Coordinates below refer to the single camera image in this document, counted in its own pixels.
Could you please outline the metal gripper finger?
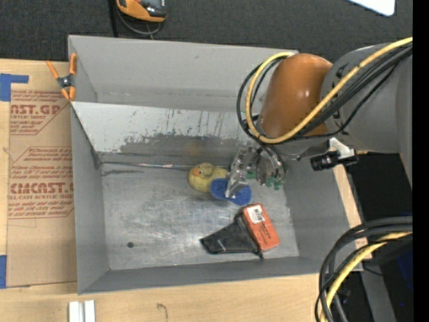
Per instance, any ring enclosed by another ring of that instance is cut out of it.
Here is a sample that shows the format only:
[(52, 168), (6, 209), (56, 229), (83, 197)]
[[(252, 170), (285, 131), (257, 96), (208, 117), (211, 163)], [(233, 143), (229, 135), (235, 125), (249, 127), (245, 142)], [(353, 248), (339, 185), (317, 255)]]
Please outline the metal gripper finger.
[(233, 198), (236, 193), (247, 186), (246, 173), (229, 173), (227, 175), (226, 198)]
[(245, 180), (247, 178), (247, 171), (249, 163), (252, 158), (252, 148), (244, 147), (239, 148), (231, 165), (230, 165), (230, 179), (231, 180)]

